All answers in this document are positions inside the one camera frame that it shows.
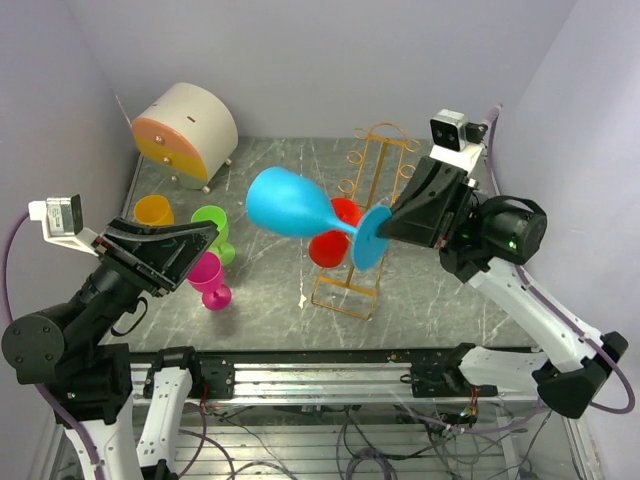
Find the pink plastic wine glass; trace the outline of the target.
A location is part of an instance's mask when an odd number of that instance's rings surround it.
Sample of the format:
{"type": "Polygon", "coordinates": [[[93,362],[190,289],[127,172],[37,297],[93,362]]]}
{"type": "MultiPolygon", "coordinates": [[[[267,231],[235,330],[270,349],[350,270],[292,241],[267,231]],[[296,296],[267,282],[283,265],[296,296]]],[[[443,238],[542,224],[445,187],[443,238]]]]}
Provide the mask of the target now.
{"type": "Polygon", "coordinates": [[[202,304],[211,311],[220,311],[232,300],[231,289],[225,284],[220,259],[206,251],[187,276],[189,284],[201,294],[202,304]]]}

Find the orange plastic wine glass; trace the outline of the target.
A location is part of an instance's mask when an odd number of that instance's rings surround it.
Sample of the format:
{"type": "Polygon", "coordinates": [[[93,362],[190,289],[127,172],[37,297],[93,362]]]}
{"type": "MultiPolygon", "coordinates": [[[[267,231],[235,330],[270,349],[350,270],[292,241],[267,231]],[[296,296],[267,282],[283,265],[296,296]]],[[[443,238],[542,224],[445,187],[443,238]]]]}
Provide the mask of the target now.
{"type": "Polygon", "coordinates": [[[134,218],[138,223],[151,226],[168,226],[174,223],[169,200],[162,195],[148,195],[134,206],[134,218]]]}

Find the green plastic wine glass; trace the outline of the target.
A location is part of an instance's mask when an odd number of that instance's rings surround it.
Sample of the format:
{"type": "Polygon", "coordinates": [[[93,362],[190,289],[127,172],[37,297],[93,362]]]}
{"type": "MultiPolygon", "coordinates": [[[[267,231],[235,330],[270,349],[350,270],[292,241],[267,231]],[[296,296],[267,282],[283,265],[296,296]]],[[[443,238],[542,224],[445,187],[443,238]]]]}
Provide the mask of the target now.
{"type": "Polygon", "coordinates": [[[212,221],[218,235],[209,247],[209,251],[218,257],[223,266],[229,265],[235,258],[235,248],[228,242],[229,223],[225,211],[215,205],[207,205],[197,209],[191,216],[192,222],[212,221]]]}

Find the red plastic wine glass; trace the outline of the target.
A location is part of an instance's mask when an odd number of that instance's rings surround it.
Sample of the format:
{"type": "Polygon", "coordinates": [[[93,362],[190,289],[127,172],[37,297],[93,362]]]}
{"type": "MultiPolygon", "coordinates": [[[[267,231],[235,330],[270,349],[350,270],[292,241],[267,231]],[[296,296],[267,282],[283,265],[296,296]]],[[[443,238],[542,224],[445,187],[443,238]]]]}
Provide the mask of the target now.
{"type": "MultiPolygon", "coordinates": [[[[338,219],[354,227],[362,217],[359,206],[348,198],[333,198],[331,204],[338,219]]],[[[339,230],[315,236],[309,244],[311,260],[322,268],[339,266],[350,246],[349,236],[339,230]]]]}

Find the blue plastic wine glass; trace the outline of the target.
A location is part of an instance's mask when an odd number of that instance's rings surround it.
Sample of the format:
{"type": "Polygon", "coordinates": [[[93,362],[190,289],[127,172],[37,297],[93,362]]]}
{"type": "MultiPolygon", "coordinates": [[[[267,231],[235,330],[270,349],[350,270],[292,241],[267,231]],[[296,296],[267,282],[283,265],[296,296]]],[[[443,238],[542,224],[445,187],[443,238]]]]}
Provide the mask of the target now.
{"type": "Polygon", "coordinates": [[[282,167],[259,173],[250,185],[245,206],[256,226],[288,238],[313,238],[338,230],[352,239],[351,261],[366,271],[384,256],[390,240],[378,233],[392,216],[391,209],[376,205],[353,226],[334,212],[329,196],[310,179],[282,167]]]}

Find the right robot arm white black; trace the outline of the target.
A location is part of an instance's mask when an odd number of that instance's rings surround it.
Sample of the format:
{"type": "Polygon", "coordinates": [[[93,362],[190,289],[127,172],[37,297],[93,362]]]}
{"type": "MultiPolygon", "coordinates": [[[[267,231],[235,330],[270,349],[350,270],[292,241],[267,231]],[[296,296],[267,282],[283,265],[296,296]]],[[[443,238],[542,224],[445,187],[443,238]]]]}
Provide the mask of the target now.
{"type": "Polygon", "coordinates": [[[440,370],[448,393],[463,395],[473,386],[534,392],[557,414],[578,419],[621,372],[628,342],[588,326],[524,272],[546,227],[536,202],[487,198],[465,170],[422,156],[378,234],[437,251],[446,272],[496,303],[539,348],[526,353],[462,343],[440,370]]]}

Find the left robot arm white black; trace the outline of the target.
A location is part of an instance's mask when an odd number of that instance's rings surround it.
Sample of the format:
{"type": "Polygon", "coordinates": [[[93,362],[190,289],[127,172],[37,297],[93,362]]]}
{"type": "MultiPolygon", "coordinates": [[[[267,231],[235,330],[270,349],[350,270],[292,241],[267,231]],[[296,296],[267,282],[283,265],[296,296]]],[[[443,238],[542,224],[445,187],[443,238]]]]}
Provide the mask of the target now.
{"type": "Polygon", "coordinates": [[[192,347],[162,353],[153,371],[154,419],[148,437],[133,433],[129,347],[101,340],[142,293],[162,297],[186,279],[218,235],[212,221],[149,227],[113,219],[97,234],[85,228],[43,236],[96,256],[98,267],[67,302],[24,315],[6,328],[1,349],[22,385],[50,404],[87,479],[175,479],[171,446],[187,397],[203,387],[192,347]]]}

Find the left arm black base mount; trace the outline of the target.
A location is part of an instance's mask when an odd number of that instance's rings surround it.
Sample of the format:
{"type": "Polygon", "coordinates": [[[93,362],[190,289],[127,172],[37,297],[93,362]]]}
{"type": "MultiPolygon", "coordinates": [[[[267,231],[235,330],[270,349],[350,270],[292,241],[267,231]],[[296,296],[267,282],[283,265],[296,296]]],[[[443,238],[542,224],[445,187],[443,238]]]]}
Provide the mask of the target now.
{"type": "Polygon", "coordinates": [[[195,352],[187,367],[192,374],[190,398],[230,400],[233,397],[236,370],[230,360],[195,352]]]}

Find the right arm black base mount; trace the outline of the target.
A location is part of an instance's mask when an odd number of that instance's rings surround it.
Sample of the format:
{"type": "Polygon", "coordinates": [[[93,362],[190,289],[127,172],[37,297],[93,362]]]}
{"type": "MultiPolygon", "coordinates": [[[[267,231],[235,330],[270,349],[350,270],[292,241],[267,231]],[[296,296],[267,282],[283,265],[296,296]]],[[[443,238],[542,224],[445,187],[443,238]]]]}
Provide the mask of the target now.
{"type": "Polygon", "coordinates": [[[423,349],[410,360],[407,377],[414,398],[470,397],[472,391],[480,397],[495,396],[494,385],[469,381],[461,372],[462,358],[473,348],[463,343],[454,348],[423,349]]]}

